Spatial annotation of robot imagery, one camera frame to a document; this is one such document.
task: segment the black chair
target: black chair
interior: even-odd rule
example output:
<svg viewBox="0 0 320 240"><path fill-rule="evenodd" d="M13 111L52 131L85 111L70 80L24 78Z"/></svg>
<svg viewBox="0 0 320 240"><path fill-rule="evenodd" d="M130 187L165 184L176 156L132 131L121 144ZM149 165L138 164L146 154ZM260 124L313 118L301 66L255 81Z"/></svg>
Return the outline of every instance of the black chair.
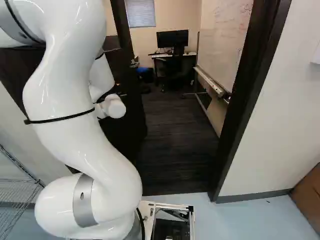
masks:
<svg viewBox="0 0 320 240"><path fill-rule="evenodd" d="M159 70L164 76L160 78L161 91L177 90L184 84L186 74L183 71L183 54L173 54L171 57L157 58L163 67Z"/></svg>

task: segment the metal frame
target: metal frame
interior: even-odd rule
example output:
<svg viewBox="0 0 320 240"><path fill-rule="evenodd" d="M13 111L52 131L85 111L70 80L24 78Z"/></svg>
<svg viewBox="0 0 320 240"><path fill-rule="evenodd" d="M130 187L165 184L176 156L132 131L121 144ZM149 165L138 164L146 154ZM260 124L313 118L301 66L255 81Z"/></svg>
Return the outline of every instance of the metal frame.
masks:
<svg viewBox="0 0 320 240"><path fill-rule="evenodd" d="M26 179L0 178L0 240L5 240L44 183L12 156L1 144L0 152L12 162Z"/></svg>
<svg viewBox="0 0 320 240"><path fill-rule="evenodd" d="M157 224L156 214L161 210L176 211L176 213L186 212L188 213L188 224L189 224L189 239L195 240L195 209L194 206L189 205L176 205L167 203L158 203L153 201L141 201L138 207L141 211L142 217L144 219L144 229L145 229L145 240L154 239L155 226Z"/></svg>

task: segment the window blinds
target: window blinds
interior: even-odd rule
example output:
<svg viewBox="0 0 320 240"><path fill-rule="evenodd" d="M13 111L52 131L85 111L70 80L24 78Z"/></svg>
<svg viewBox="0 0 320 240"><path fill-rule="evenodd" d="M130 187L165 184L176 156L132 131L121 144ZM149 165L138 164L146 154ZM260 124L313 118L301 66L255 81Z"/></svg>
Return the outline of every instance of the window blinds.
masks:
<svg viewBox="0 0 320 240"><path fill-rule="evenodd" d="M125 0L130 28L155 27L154 0Z"/></svg>

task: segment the metal rack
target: metal rack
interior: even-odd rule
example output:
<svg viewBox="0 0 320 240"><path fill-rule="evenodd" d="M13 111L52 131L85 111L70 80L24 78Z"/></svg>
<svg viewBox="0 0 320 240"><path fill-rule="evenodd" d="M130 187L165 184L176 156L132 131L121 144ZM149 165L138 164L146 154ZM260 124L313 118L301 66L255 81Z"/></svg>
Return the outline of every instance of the metal rack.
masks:
<svg viewBox="0 0 320 240"><path fill-rule="evenodd" d="M0 240L5 240L34 197L43 189L44 184L28 172L2 145L1 153L12 166L24 173L21 174L23 179L0 178Z"/></svg>

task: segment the dark door frame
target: dark door frame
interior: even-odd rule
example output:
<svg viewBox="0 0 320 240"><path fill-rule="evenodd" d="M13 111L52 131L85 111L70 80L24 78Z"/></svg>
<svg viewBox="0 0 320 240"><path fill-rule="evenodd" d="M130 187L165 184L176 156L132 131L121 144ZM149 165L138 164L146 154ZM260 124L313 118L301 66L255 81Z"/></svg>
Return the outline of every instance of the dark door frame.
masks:
<svg viewBox="0 0 320 240"><path fill-rule="evenodd" d="M254 0L216 154L208 195L215 202L227 177L275 55L291 0Z"/></svg>

